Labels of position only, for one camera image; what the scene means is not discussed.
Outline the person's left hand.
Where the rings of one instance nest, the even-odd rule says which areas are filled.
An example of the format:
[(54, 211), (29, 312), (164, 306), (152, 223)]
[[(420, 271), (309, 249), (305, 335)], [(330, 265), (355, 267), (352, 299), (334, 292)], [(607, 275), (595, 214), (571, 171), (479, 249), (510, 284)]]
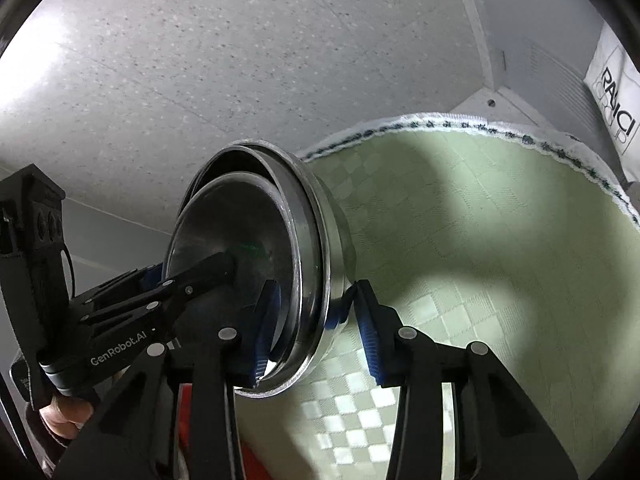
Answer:
[(49, 405), (40, 408), (39, 416), (52, 434), (74, 440), (93, 412), (93, 405), (86, 400), (54, 396)]

